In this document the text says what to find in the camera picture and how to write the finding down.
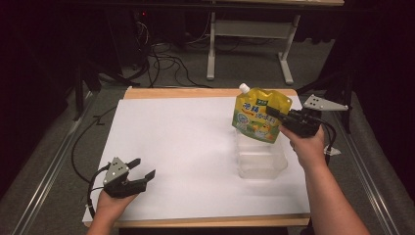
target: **white paper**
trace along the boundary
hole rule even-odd
[[[290,98],[300,109],[298,97]],[[156,170],[120,220],[309,213],[304,174],[284,135],[278,138],[289,165],[276,179],[238,175],[234,107],[235,97],[120,100],[99,168],[119,157],[141,159],[129,180]],[[91,220],[86,210],[83,221]]]

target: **white metal stand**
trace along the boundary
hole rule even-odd
[[[294,17],[291,23],[264,23],[248,21],[224,21],[216,20],[215,12],[210,16],[210,47],[207,59],[207,80],[214,80],[214,37],[222,36],[241,36],[259,38],[283,38],[287,40],[284,52],[278,53],[278,60],[283,71],[284,79],[287,84],[293,84],[290,68],[287,63],[288,53],[296,35],[300,16]]]

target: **drink pouch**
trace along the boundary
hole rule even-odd
[[[232,125],[244,135],[253,139],[274,143],[278,137],[281,121],[268,115],[265,110],[270,106],[287,114],[293,101],[275,90],[264,90],[241,84],[242,94],[236,97]]]

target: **clear plastic container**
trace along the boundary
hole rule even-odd
[[[288,166],[279,138],[269,144],[236,130],[236,142],[238,172],[244,179],[275,179]]]

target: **black curtain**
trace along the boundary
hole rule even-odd
[[[68,105],[73,61],[55,14],[50,1],[0,3],[1,197]]]
[[[404,0],[373,2],[361,1],[356,6],[369,6],[378,14],[347,21],[320,79],[336,71],[345,71],[351,78],[352,89],[379,144],[415,200],[415,161],[410,148],[415,139],[413,4]],[[333,79],[321,88],[331,89],[339,85],[336,83],[339,81]]]

